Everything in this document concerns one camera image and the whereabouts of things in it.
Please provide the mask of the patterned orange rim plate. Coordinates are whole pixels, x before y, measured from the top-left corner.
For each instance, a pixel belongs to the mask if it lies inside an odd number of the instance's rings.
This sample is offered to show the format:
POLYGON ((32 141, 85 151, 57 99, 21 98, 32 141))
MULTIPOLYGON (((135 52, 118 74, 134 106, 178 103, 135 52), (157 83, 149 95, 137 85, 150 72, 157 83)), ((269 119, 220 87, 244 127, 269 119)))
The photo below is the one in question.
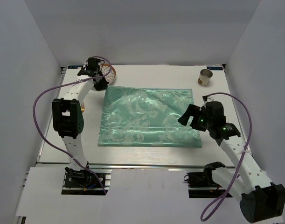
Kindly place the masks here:
POLYGON ((111 68, 108 63, 104 63, 103 65, 101 65, 101 72, 103 75, 107 74, 105 76, 105 79, 108 84, 112 84, 114 82, 116 78, 116 71, 113 67, 111 68))

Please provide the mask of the gold fork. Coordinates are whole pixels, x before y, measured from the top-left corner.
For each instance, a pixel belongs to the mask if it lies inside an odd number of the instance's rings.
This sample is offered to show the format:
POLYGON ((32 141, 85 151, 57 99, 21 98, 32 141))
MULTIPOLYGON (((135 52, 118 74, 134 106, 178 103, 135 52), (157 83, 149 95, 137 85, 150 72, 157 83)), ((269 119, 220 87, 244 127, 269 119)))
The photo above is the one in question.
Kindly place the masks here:
POLYGON ((84 106, 84 102, 81 103, 81 110, 84 112, 85 110, 85 106, 84 106))

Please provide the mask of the green satin cloth napkin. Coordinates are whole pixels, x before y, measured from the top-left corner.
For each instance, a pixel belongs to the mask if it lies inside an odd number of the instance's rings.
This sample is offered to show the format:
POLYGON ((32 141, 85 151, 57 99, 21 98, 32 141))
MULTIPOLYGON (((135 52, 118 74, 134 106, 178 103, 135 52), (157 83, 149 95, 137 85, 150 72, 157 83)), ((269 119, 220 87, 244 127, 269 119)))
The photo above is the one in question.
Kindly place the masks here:
POLYGON ((199 131, 178 122, 193 103, 192 89, 109 86, 104 96, 98 145, 201 148, 199 131))

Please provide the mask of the metal cup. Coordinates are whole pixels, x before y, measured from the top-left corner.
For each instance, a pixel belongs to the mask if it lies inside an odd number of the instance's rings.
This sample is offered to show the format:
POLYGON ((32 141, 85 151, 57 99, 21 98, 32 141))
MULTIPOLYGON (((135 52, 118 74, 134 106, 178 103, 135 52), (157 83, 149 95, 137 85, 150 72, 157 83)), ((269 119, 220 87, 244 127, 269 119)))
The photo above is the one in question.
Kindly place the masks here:
POLYGON ((207 86, 213 76, 213 73, 211 70, 208 69, 202 69, 200 71, 199 77, 198 77, 198 84, 201 86, 207 86))

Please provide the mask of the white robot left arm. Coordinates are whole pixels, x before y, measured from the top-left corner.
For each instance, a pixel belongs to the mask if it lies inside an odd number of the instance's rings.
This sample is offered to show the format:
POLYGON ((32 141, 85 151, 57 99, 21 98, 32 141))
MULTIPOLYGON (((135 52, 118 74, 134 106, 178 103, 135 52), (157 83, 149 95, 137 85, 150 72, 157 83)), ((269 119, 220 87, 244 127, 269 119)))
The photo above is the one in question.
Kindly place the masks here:
POLYGON ((65 170, 81 186, 89 185, 92 177, 81 141, 84 129, 81 103, 90 90, 100 91, 107 88, 108 82, 101 70, 104 64, 104 58, 88 58, 77 74, 76 83, 71 85, 63 97, 52 102, 53 128, 63 140, 70 161, 70 166, 65 170))

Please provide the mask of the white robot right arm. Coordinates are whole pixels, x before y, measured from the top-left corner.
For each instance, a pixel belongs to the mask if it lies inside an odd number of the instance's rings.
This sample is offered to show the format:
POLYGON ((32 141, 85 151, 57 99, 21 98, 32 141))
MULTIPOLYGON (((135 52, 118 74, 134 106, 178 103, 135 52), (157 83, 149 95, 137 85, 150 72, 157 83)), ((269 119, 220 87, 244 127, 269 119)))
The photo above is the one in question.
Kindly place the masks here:
POLYGON ((235 173, 231 173, 221 162, 207 164, 203 170, 204 182, 225 188, 239 203, 243 216, 250 223, 281 216, 285 205, 284 186, 274 184, 245 150, 237 127, 226 122, 222 103, 211 101, 202 107, 189 105, 178 122, 185 126, 190 118, 190 126, 198 131, 208 131, 236 167, 235 173))

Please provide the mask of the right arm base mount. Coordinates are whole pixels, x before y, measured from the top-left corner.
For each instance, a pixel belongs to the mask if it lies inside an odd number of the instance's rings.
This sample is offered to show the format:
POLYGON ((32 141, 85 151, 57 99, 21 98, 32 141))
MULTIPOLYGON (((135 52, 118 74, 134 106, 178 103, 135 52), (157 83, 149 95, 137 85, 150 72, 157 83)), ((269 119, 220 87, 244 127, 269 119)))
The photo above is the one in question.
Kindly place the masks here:
POLYGON ((189 198, 218 198, 226 189, 213 182, 212 171, 226 166, 217 161, 205 165, 202 172, 188 172, 183 180, 188 183, 189 198))

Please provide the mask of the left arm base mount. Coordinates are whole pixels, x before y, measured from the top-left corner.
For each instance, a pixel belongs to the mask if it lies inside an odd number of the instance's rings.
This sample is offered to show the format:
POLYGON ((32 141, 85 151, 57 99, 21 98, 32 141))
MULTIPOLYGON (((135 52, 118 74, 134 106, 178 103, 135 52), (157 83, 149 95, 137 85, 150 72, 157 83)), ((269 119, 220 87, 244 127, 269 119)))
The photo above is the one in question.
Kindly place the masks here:
POLYGON ((62 195, 105 196, 109 189, 109 174, 65 168, 62 195))

